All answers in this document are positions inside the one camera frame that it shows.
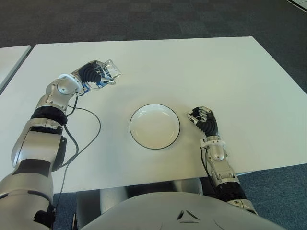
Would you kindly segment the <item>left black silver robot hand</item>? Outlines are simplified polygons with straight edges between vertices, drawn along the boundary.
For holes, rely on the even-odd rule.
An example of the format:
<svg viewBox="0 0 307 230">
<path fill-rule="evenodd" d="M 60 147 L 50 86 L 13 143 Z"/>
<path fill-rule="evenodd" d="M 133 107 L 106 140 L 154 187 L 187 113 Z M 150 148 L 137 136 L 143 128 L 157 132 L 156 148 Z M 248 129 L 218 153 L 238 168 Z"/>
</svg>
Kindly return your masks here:
<svg viewBox="0 0 307 230">
<path fill-rule="evenodd" d="M 120 74 L 112 60 L 106 62 L 93 60 L 72 72 L 72 75 L 77 76 L 83 84 L 88 84 L 92 88 L 115 85 L 115 78 Z"/>
</svg>

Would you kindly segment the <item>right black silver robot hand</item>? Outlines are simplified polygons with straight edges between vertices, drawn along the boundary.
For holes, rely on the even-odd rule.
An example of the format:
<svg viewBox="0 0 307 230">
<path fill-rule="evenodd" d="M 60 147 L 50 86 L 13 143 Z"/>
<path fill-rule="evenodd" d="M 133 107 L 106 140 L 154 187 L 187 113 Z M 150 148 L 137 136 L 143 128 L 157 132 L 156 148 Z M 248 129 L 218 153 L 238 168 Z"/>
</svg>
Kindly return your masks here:
<svg viewBox="0 0 307 230">
<path fill-rule="evenodd" d="M 199 106 L 192 109 L 191 113 L 187 113 L 187 117 L 207 137 L 219 136 L 218 125 L 211 109 Z"/>
</svg>

